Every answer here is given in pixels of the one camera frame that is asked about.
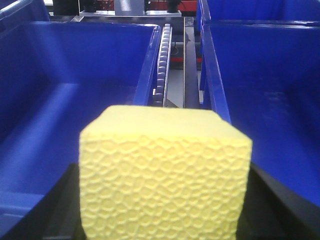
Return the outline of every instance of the metal rail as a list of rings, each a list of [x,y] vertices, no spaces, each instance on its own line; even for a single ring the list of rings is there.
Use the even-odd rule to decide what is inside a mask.
[[[199,109],[200,101],[193,17],[184,18],[183,53],[183,107],[187,109]]]

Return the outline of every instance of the blue plastic bin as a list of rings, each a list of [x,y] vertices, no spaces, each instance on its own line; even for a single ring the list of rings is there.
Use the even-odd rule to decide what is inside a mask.
[[[198,28],[211,20],[320,21],[318,0],[198,0]]]
[[[160,38],[156,25],[112,23],[0,33],[0,237],[78,161],[88,123],[110,105],[148,104]]]
[[[30,21],[49,21],[43,0],[0,0],[0,33]]]
[[[13,2],[15,2],[16,0],[1,0],[0,1],[0,9],[3,9],[4,7],[12,4]]]
[[[320,28],[204,25],[209,105],[252,161],[320,206]]]

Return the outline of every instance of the sponge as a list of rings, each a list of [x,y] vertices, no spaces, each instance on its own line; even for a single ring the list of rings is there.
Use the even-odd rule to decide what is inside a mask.
[[[89,240],[234,240],[252,142],[209,110],[111,106],[80,135]]]

